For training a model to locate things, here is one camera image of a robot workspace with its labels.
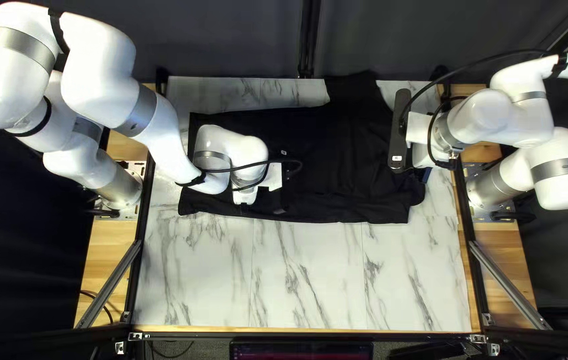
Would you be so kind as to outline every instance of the gray wall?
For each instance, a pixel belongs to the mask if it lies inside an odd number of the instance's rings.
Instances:
[[[505,51],[548,46],[568,25],[568,0],[332,0],[322,4],[318,75],[375,70],[387,79],[426,80]],[[518,58],[474,69],[458,81],[488,81]]]
[[[109,23],[137,47],[133,75],[157,66],[184,76],[294,77],[302,0],[34,0]],[[375,70],[387,79],[429,77],[492,54],[546,47],[568,26],[568,0],[324,0],[315,75]],[[456,81],[487,81],[518,58]]]
[[[104,21],[136,45],[133,76],[293,77],[301,0],[35,0]]]

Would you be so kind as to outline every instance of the black t-shirt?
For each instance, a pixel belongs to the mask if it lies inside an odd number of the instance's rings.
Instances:
[[[292,158],[303,169],[273,192],[258,188],[256,201],[235,205],[231,186],[218,195],[182,190],[180,215],[220,215],[293,222],[406,223],[410,206],[424,199],[415,170],[394,174],[386,165],[392,111],[373,73],[325,80],[331,99],[315,108],[191,113],[189,158],[200,126],[215,124],[257,136],[269,159]],[[282,163],[282,171],[294,163]]]

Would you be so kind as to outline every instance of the marble surface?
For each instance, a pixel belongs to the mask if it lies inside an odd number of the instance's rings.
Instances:
[[[395,91],[426,82],[378,81]],[[190,112],[329,101],[317,79],[183,78],[168,99],[186,146]],[[433,111],[435,89],[413,110]],[[133,321],[138,324],[470,331],[451,176],[433,170],[408,224],[302,224],[179,216],[181,188],[156,169]]]

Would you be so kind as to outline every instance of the black strap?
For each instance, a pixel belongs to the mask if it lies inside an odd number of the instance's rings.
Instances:
[[[62,50],[62,52],[68,55],[71,52],[71,49],[66,44],[64,40],[64,31],[62,30],[62,26],[59,24],[59,18],[62,16],[64,12],[58,12],[53,10],[52,8],[48,8],[48,16],[50,17],[50,26],[53,28],[53,35],[55,35],[55,40],[57,40],[57,45]]]
[[[202,172],[202,173],[200,174],[200,176],[197,176],[195,179],[192,179],[189,183],[184,183],[184,184],[175,183],[175,184],[187,188],[187,187],[189,187],[189,186],[193,186],[193,185],[198,185],[198,184],[204,183],[204,178],[206,177],[206,172],[204,172],[200,167],[197,167],[197,168],[199,168],[200,171]]]
[[[560,75],[560,73],[567,69],[568,62],[567,62],[567,54],[561,53],[558,55],[558,62],[553,65],[551,70],[551,76],[548,79],[555,79]]]
[[[37,126],[33,127],[31,130],[28,130],[25,133],[18,133],[18,134],[10,133],[11,135],[15,136],[16,138],[25,138],[26,136],[32,136],[40,132],[41,129],[43,129],[46,126],[46,124],[48,124],[48,120],[50,120],[50,114],[52,110],[51,110],[50,100],[48,100],[48,98],[45,96],[44,100],[46,101],[46,114],[44,115],[44,118],[39,122],[39,124],[37,124]]]

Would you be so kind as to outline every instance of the wooden board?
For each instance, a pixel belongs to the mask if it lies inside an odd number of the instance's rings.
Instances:
[[[478,90],[486,88],[485,85],[453,85],[451,96],[469,96]],[[484,163],[497,160],[502,157],[500,145],[496,143],[480,142],[466,148],[462,152],[461,159],[464,162]],[[522,240],[517,223],[493,223],[474,224],[476,240],[482,249],[490,256],[507,275],[509,280],[522,292],[522,294],[535,306],[533,287],[529,278]],[[469,270],[469,258],[464,242],[462,226],[458,228],[460,235],[460,247],[462,249],[462,260],[467,274],[467,286],[469,287],[469,307],[471,308],[471,325],[474,331],[480,330],[480,323],[477,319],[476,302],[472,297],[473,285],[471,284],[471,271]],[[484,274],[485,290],[487,292],[487,302],[489,312],[497,325],[505,327],[532,328],[532,324],[517,310],[511,302],[506,292],[497,284],[490,274]]]
[[[155,90],[155,84],[144,84],[151,90]],[[120,160],[146,160],[148,149],[142,143],[127,138],[120,133],[111,131],[108,137],[106,152],[115,161]],[[88,293],[96,294],[101,290],[115,266],[135,240],[137,221],[105,221],[95,220],[92,224],[88,255],[84,266],[81,289]],[[113,316],[113,321],[119,322],[119,317],[126,302],[128,289],[128,271],[119,282],[112,295],[108,299],[106,308]],[[75,323],[86,312],[92,299],[86,295],[79,295]],[[93,326],[108,325],[108,315],[102,310]]]
[[[475,91],[484,88],[484,85],[454,85],[453,96],[470,95]],[[126,138],[118,133],[112,132],[108,142],[108,153],[116,160],[145,160],[147,150],[144,145]],[[501,157],[500,147],[495,143],[481,142],[470,146],[462,154],[463,161],[487,162]],[[517,224],[476,224],[476,238],[483,249],[501,266],[502,270],[514,282],[524,296],[535,305],[533,289],[529,280],[529,273],[524,258],[522,242],[518,232]],[[97,292],[118,264],[119,260],[132,243],[135,236],[136,222],[105,222],[96,221],[93,225],[90,245],[88,247],[88,258],[84,271],[82,289]],[[469,294],[469,306],[471,310],[471,325],[473,331],[480,330],[480,321],[476,311],[476,301],[474,297],[473,284],[471,282],[471,272],[469,270],[469,257],[464,242],[464,235],[461,231],[460,247],[462,249],[462,261],[464,263],[465,275],[467,278],[467,288]],[[106,305],[115,321],[119,320],[121,310],[126,299],[126,278],[117,286],[113,295]],[[491,279],[490,275],[485,275],[485,288],[490,312],[498,325],[530,327],[530,323],[512,305],[506,293],[499,288],[497,283]],[[78,313],[76,321],[79,320],[91,299],[80,295],[78,302]],[[106,325],[108,318],[102,311],[95,322],[97,325]],[[172,326],[172,325],[136,325],[139,331],[213,331],[213,332],[354,332],[352,330],[330,330],[321,329],[275,329],[275,328],[245,328],[245,327],[195,327],[195,326]]]

